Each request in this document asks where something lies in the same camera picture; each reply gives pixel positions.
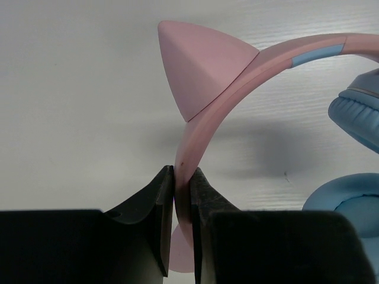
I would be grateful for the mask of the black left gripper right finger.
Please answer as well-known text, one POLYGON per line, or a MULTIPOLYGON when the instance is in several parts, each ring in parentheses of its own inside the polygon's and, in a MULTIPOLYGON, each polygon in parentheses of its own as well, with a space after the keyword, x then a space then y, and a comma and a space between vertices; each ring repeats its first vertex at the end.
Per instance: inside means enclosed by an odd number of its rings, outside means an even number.
POLYGON ((239 212, 240 209, 210 185, 199 167, 190 179, 190 194, 195 282, 216 283, 217 260, 213 253, 215 240, 210 220, 214 214, 239 212))

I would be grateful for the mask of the pink blue cat-ear headphones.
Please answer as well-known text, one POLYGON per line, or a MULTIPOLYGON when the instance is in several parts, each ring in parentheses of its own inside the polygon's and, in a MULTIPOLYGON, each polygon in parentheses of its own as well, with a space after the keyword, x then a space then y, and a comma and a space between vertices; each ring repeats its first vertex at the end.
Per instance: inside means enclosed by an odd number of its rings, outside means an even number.
POLYGON ((158 37, 166 77, 186 127, 175 158, 175 208, 170 268, 194 271, 190 178, 221 122, 258 86, 284 70, 325 57, 378 60, 378 35, 311 35, 258 50, 214 29, 162 21, 158 37))

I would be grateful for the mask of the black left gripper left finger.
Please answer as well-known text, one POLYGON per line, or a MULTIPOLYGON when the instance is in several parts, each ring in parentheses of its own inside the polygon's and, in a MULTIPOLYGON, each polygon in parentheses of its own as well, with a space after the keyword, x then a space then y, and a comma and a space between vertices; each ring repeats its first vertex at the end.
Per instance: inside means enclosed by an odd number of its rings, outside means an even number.
POLYGON ((167 277, 174 168, 164 166, 141 190, 106 211, 101 237, 107 277, 167 277))

